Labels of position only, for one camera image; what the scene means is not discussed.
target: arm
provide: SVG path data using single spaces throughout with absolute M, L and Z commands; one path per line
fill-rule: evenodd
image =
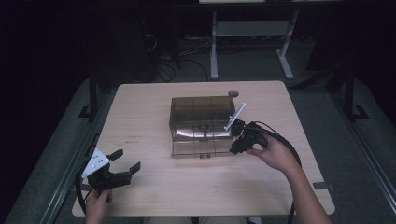
M 299 222 L 303 224 L 332 223 L 312 190 L 304 170 L 282 143 L 267 134 L 268 148 L 250 149 L 247 154 L 257 156 L 288 179 Z
M 86 224 L 103 224 L 105 216 L 112 200 L 112 190 L 103 190 L 99 193 L 93 189 L 87 196 L 87 217 Z

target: metal frame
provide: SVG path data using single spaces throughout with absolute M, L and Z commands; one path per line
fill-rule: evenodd
M 376 183 L 381 188 L 385 198 L 390 205 L 390 208 L 396 214 L 396 189 L 390 182 L 385 171 L 382 169 L 379 161 L 376 159 L 375 154 L 373 153 L 373 150 L 370 148 L 369 144 L 365 140 L 365 137 L 362 135 L 357 124 L 353 122 L 353 120 L 350 120 L 350 117 L 344 113 L 344 104 L 340 97 L 334 93 L 331 94 L 331 97 L 333 103 L 336 105 L 336 108 L 341 115 L 341 118 L 344 120 L 344 123 L 347 125 L 348 129 L 353 134 L 357 143 L 359 144 L 361 152 L 363 153 L 365 159 L 369 164 L 370 171 L 372 172 Z
M 112 99 L 109 97 L 104 97 L 102 105 L 111 105 Z M 54 223 L 61 208 L 64 204 L 64 200 L 67 198 L 67 195 L 70 192 L 70 189 L 73 187 L 73 180 L 79 165 L 82 163 L 84 159 L 84 154 L 87 148 L 90 148 L 92 145 L 91 139 L 97 138 L 97 131 L 102 130 L 104 122 L 106 120 L 102 120 L 106 117 L 106 113 L 104 109 L 98 110 L 97 115 L 93 118 L 92 121 L 88 122 L 88 125 L 85 127 L 86 132 L 81 136 L 80 141 L 76 147 L 76 150 L 73 152 L 73 156 L 64 169 L 64 175 L 62 176 L 60 182 L 55 187 L 55 190 L 51 193 L 51 199 L 49 205 L 47 207 L 46 212 L 43 214 L 43 217 L 40 220 L 40 224 L 45 223 Z
M 299 10 L 295 9 L 289 21 L 217 21 L 217 12 L 213 11 L 212 50 L 210 52 L 210 77 L 219 79 L 218 58 L 216 55 L 217 36 L 285 36 L 281 49 L 277 49 L 277 57 L 287 79 L 294 79 L 286 52 L 289 47 Z

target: dark background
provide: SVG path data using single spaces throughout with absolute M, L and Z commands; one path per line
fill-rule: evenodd
M 93 20 L 98 22 L 96 28 L 103 31 L 106 21 L 114 19 L 115 14 L 74 10 L 74 6 L 72 2 L 48 0 L 0 2 L 0 222 L 5 220 L 15 203 L 74 92 L 95 69 L 91 66 L 92 61 L 111 61 L 101 55 L 86 32 Z M 311 68 L 325 69 L 345 60 L 348 55 L 355 76 L 372 90 L 393 124 L 396 123 L 395 11 L 392 1 L 347 2 L 341 7 L 321 11 L 308 8 L 301 11 L 293 36 L 302 41 L 310 36 L 318 41 Z M 210 36 L 211 14 L 207 11 L 157 13 L 161 19 L 146 20 L 143 28 L 163 35 L 164 49 L 173 50 L 174 34 Z M 203 16 L 208 26 L 201 20 L 196 21 L 197 13 Z M 135 36 L 145 31 L 139 30 L 142 26 L 138 21 L 142 17 L 127 18 L 139 24 L 131 28 L 135 27 Z M 125 22 L 125 17 L 117 20 Z M 173 28 L 169 30 L 169 26 L 176 27 L 176 32 Z M 152 55 L 143 58 L 149 61 Z M 151 78 L 148 75 L 113 79 L 118 80 L 114 81 L 117 85 L 123 81 L 148 82 Z

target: hand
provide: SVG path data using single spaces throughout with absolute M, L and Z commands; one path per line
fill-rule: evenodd
M 293 154 L 291 154 L 290 150 L 283 143 L 268 134 L 262 133 L 262 136 L 268 141 L 268 147 L 262 147 L 262 149 L 249 149 L 247 150 L 247 154 L 257 156 L 268 166 L 283 174 L 300 168 Z
M 86 224 L 105 223 L 105 216 L 112 199 L 112 189 L 103 190 L 100 194 L 96 189 L 93 189 L 85 201 L 87 206 Z

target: forearm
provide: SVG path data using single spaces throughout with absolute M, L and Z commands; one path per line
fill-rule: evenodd
M 332 223 L 312 190 L 303 169 L 294 169 L 285 173 L 285 176 L 290 183 L 299 223 Z

